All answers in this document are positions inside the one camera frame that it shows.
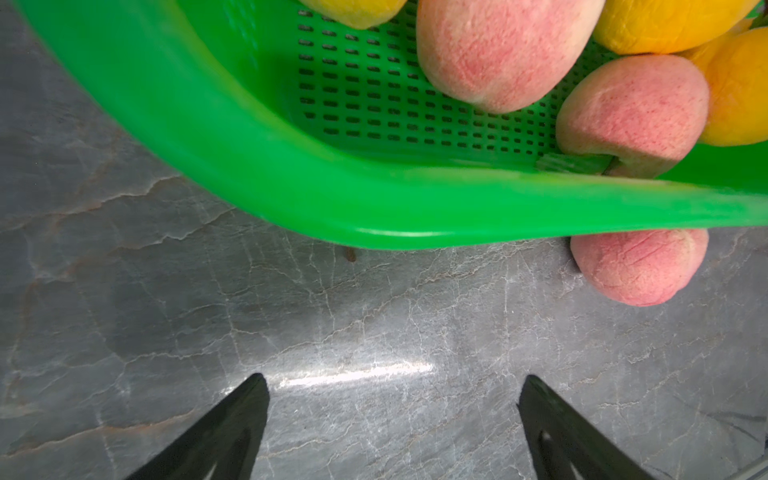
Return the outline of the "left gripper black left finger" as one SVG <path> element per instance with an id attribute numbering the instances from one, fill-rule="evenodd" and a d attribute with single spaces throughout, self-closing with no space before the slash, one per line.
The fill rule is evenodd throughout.
<path id="1" fill-rule="evenodd" d="M 264 435 L 270 394 L 255 373 L 131 479 L 249 479 Z"/>

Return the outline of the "green plastic perforated basket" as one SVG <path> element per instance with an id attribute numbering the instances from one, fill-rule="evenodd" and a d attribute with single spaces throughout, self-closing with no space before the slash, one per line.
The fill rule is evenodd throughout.
<path id="1" fill-rule="evenodd" d="M 292 231 L 411 250 L 659 228 L 763 226 L 767 147 L 699 145 L 657 180 L 548 161 L 555 119 L 611 59 L 495 115 L 435 90 L 416 5 L 359 31 L 297 1 L 19 1 L 92 98 L 203 188 Z"/>

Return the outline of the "yellow peach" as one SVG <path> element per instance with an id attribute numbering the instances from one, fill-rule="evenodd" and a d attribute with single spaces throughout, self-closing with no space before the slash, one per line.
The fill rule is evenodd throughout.
<path id="1" fill-rule="evenodd" d="M 395 17 L 406 0 L 301 0 L 309 9 L 357 30 L 365 30 Z"/>
<path id="2" fill-rule="evenodd" d="M 607 1 L 593 38 L 618 55 L 682 52 L 725 33 L 758 4 L 758 0 Z"/>
<path id="3" fill-rule="evenodd" d="M 716 39 L 681 52 L 704 74 L 709 113 L 699 141 L 729 147 L 767 140 L 767 28 L 744 19 Z"/>

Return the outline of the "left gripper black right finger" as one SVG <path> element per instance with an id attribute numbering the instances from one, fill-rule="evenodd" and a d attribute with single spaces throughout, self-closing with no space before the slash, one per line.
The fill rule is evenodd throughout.
<path id="1" fill-rule="evenodd" d="M 538 479 L 649 479 L 651 476 L 536 375 L 517 404 Z"/>

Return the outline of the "pink peach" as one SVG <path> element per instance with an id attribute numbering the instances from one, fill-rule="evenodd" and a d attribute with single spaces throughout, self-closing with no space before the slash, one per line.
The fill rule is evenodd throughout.
<path id="1" fill-rule="evenodd" d="M 641 55 L 612 60 L 586 76 L 555 122 L 558 152 L 537 169 L 653 179 L 693 149 L 706 125 L 710 88 L 689 60 Z"/>
<path id="2" fill-rule="evenodd" d="M 570 250 L 587 282 L 601 294 L 649 307 L 688 285 L 708 243 L 706 229 L 645 230 L 573 236 Z"/>
<path id="3" fill-rule="evenodd" d="M 569 73 L 603 8 L 597 0 L 421 0 L 418 62 L 454 99 L 491 114 L 517 111 Z"/>

